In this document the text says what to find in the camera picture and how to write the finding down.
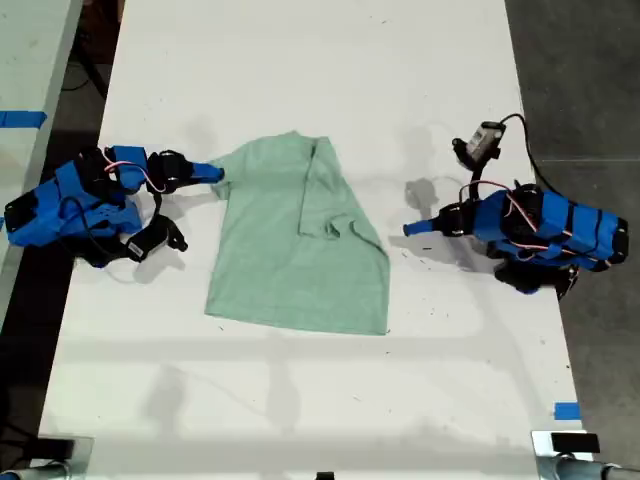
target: wire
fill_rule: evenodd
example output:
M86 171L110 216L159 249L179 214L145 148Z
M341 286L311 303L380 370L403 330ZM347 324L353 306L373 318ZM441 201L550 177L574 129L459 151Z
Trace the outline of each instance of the wire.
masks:
M156 187L154 185L154 183L151 181L151 179L149 178L149 172L147 172L147 170L145 170L144 168L142 168L140 165L135 164L133 162L112 162L111 160L107 160L107 162L109 162L109 165L107 165L104 169L105 172L111 172L111 170L113 170L114 168L120 166L120 165L131 165L132 167L137 167L140 170L142 170L142 174L144 175L144 178L147 179L147 182L149 182L149 185L151 185L151 187L158 193L162 193L167 189L167 186L165 185L164 187L162 187L162 190L160 190L158 187Z
M82 87L86 86L89 83L89 79L87 78L84 82L82 82L77 87L69 87L60 89L62 92L75 92L76 90L80 90Z
M93 243L93 245L100 251L100 253L105 255L107 258L117 257L118 256L117 254L113 252L109 252L108 250L105 250L102 247L102 245L98 243L96 238L93 236L93 233L91 233L91 228L89 228L89 224L87 223L87 217L84 214L84 209L82 208L82 204L76 197L64 197L62 200L60 200L60 207L58 207L58 216L60 216L60 214L62 213L62 210L64 209L64 206L67 202L73 202L75 203L76 207L78 207L80 220L82 221L82 225L87 234L87 237L89 237L89 240L91 241L91 243Z
M542 175L542 172L540 172L540 169L538 168L538 165L536 164L536 161L533 159L533 154L531 153L531 147L529 146L529 128L527 127L527 121L524 119L522 114L520 114L520 113L512 113L511 115L507 115L502 120L500 120L499 123L504 125L505 122L511 120L512 118L517 118L522 123L522 129L524 130L524 145L525 145L525 147L527 149L527 155L529 157L529 162L531 163L531 167L533 168L533 171L535 172L536 176L540 180L542 180L542 183L544 183L549 190L551 190L553 193L557 193L558 195L560 195L560 193L555 188L553 188L553 186L544 177L544 175Z
M9 420L2 420L0 422L0 425L3 425L5 427L7 427L7 428L10 428L14 432L20 433L20 434L24 435L27 438L37 438L37 435L34 435L33 433L27 432L25 429L18 427L16 424L10 422Z
M511 189L509 187L507 187L506 185L503 185L502 183L492 182L490 180L473 180L473 181L467 183L466 185L463 185L462 188L460 189L460 191L458 192L458 199L460 200L460 203L462 203L462 192L464 191L464 189L469 187L469 186L471 186L471 185L473 185L473 184L478 184L478 183L485 183L485 184L494 185L496 187L500 187L500 188L505 189L507 191L507 198L511 201L511 206L509 207L509 212L507 212L505 217L508 216L512 212L512 207L516 207L516 209L520 212L520 215L522 215L522 218L524 218L525 222L527 222L529 224L531 229L534 232L538 231L538 227L536 227L536 225L531 221L531 219L529 218L529 215L527 215L527 212L525 211L525 209L522 208L522 205L520 205L511 196Z
M523 243L514 242L513 240L509 240L509 242L512 245L515 245L516 247L519 247L519 248L524 248L525 250L549 250L549 247L545 247L544 245L526 245ZM566 253L568 255L577 255L576 252L567 250L566 248L562 249L562 253Z

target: white table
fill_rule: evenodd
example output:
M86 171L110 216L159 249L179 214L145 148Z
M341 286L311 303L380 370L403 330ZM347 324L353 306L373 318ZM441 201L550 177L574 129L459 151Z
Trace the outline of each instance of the white table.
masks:
M43 111L42 128L0 128L0 208L40 181L82 0L0 1L0 110ZM0 330L22 249L0 234Z
M580 428L552 416L575 400L554 292L401 234L406 183L436 213L469 180L451 139L519 110L502 0L129 0L101 143L206 161L328 135L391 258L390 332L205 316L225 204L183 189L187 252L76 265L41 433L94 437L91 478L537 478L530 431ZM531 180L522 142L509 128L485 178Z

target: green t-shirt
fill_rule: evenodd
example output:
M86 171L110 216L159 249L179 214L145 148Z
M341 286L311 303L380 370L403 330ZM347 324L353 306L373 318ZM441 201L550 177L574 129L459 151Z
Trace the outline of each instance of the green t-shirt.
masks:
M252 323L384 335L389 259L328 138L290 132L214 161L228 200L205 312Z

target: red wire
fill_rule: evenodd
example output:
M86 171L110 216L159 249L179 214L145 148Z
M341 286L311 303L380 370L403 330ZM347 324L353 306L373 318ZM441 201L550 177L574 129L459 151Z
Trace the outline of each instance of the red wire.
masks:
M522 215L522 218L524 218L525 222L527 222L529 224L529 226L531 227L531 229L534 232L538 231L538 227L536 227L535 224L531 221L531 219L527 215L527 212L524 210L524 208L522 208L522 206L515 200L515 198L513 198L510 195L511 189L509 187L507 187L506 185L503 185L502 183L492 182L491 180L473 180L473 181L467 183L466 185L463 185L462 188L460 189L460 191L458 192L458 199L460 200L460 203L462 203L462 192L464 191L464 189L469 187L469 186L471 186L471 185L473 185L474 183L485 183L485 184L488 184L488 185L494 185L496 187L500 187L500 188L505 189L508 192L507 193L507 198L511 201L511 206L516 207L516 209ZM509 208L509 212L507 213L507 215L509 215L511 213L511 211L512 211L512 209Z
M156 187L153 182L151 181L151 179L149 178L149 175L147 175L147 172L144 168L142 168L140 165L137 165L135 163L132 162L112 162L111 160L107 159L107 162L109 162L109 165L107 165L104 169L105 172L111 172L111 170L113 170L114 168L116 168L119 165L131 165L132 167L138 167L140 170L142 170L142 174L144 175L144 178L147 179L147 182L149 182L149 185L151 185L151 187L158 193L162 193L164 192L167 187L162 187L162 190L160 190L158 187Z
M510 200L511 203L509 204L509 211L506 213L505 217L508 217L509 215L511 215L511 213L513 212L513 207L516 207L516 209L518 210L520 215L522 215L522 218L524 218L524 220L529 224L531 229L534 232L538 232L538 227L536 227L536 225L531 221L531 219L527 215L527 212L525 211L525 209L522 208L522 205L520 205L510 195L512 190L509 187L507 187L506 185L503 185L502 183L492 182L491 180L473 180L472 182L469 182L468 184L466 184L462 188L460 188L460 192L458 192L458 197L459 197L460 203L462 203L462 192L464 191L464 189L468 188L469 186L473 185L474 183L484 183L484 184L488 184L488 185L494 185L496 187L500 187L500 188L503 188L504 190L506 190L508 192L507 193L507 198ZM568 235L570 237L573 236L573 233L569 232L568 230L563 230L562 233L564 233L565 235ZM525 244L513 242L511 240L509 240L509 241L513 245L515 245L516 247L520 247L520 248L532 249L532 250L543 250L543 251L549 250L549 247L545 247L545 246L542 246L542 245L525 245ZM563 248L562 252L566 253L568 255L577 255L576 252L573 252L571 250L567 250L566 248ZM533 257L534 257L534 255L531 255L525 261L531 260ZM597 261L597 259L595 259L593 257L587 257L587 258L589 258L590 260L593 260L593 261Z

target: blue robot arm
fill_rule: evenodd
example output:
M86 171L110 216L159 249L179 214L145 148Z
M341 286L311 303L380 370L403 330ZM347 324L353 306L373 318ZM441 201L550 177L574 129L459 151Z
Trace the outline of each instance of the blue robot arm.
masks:
M162 195L223 178L223 169L189 162L174 151L147 158L142 147L114 146L104 155L97 148L86 149L58 168L51 180L7 204L9 241L23 247L60 241L97 267L122 257L140 262L164 242L184 251L188 246L178 227L159 214ZM156 202L144 228L127 198L143 184ZM132 236L123 244L120 234Z
M562 297L573 286L580 267L601 272L626 259L629 226L609 212L572 202L546 180L547 191L516 182L514 189L505 187L480 199L482 171L489 160L498 158L504 122L513 117L522 120L528 142L526 123L519 114L500 122L483 122L468 143L455 139L458 160L473 174L470 198L447 205L435 218L405 225L404 234L439 231L451 237L473 235L487 243L489 256L505 260L495 272L497 279L524 293L553 285Z

